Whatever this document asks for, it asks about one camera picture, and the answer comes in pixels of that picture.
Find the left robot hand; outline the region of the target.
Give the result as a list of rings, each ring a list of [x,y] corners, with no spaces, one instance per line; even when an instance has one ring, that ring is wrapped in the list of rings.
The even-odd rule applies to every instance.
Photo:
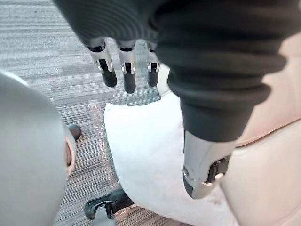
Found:
[[[105,84],[117,83],[104,39],[119,50],[124,88],[135,91],[135,42],[147,44],[148,83],[161,64],[181,100],[183,182],[193,199],[225,176],[235,141],[270,87],[264,75],[281,71],[283,41],[301,29],[297,0],[56,0],[89,49]]]

